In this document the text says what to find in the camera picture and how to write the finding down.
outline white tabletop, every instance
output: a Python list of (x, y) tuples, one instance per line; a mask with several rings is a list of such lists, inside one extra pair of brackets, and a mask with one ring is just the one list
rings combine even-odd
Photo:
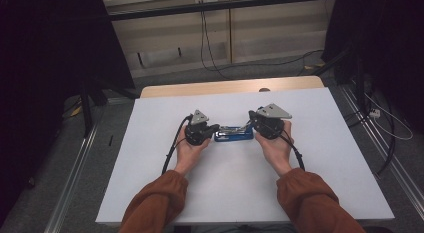
[[(355, 219), (394, 218), (327, 88), (136, 100), (96, 222), (119, 225), (133, 196), (160, 176), (182, 119), (201, 110), (209, 124), (241, 126), (248, 111), (275, 103), (293, 115), (292, 135), (307, 171), (323, 177)], [(175, 166), (176, 154), (169, 169)], [(298, 166), (294, 155), (294, 167)], [(196, 168), (176, 224), (276, 223), (277, 174), (255, 140), (211, 142)]]

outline silver bracket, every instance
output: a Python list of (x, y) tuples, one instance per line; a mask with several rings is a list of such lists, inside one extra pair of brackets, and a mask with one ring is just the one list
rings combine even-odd
[(283, 119), (291, 119), (292, 115), (290, 115), (285, 110), (281, 109), (279, 106), (277, 106), (274, 103), (271, 103), (264, 108), (259, 109), (256, 111), (261, 116), (264, 116), (266, 118), (283, 118)]
[(208, 120), (209, 120), (209, 118), (207, 116), (205, 116), (205, 114), (203, 114), (199, 110), (196, 110), (194, 112), (193, 119), (191, 119), (191, 124), (192, 125), (197, 125), (197, 124), (206, 122)]

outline black curtain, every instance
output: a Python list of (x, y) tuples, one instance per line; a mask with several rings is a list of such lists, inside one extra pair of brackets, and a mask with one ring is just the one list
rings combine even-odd
[(1, 224), (42, 164), (80, 81), (134, 87), (111, 22), (93, 16), (107, 16), (102, 0), (0, 0)]
[(412, 126), (424, 131), (424, 8), (421, 0), (336, 0), (322, 59), (342, 50), (353, 51), (335, 67), (336, 79), (346, 83), (364, 72), (403, 112)]

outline brown sleeve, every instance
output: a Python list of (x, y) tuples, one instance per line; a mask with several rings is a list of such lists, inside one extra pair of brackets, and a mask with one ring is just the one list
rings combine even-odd
[(297, 168), (277, 186), (278, 202), (299, 232), (365, 232), (320, 176)]
[(162, 232), (184, 209), (187, 186), (172, 170), (146, 185), (128, 205), (119, 232)]

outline blue device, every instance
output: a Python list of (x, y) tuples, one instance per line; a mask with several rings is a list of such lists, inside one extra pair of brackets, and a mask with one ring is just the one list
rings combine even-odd
[(244, 127), (221, 126), (214, 134), (216, 142), (240, 141), (253, 139), (252, 125)]

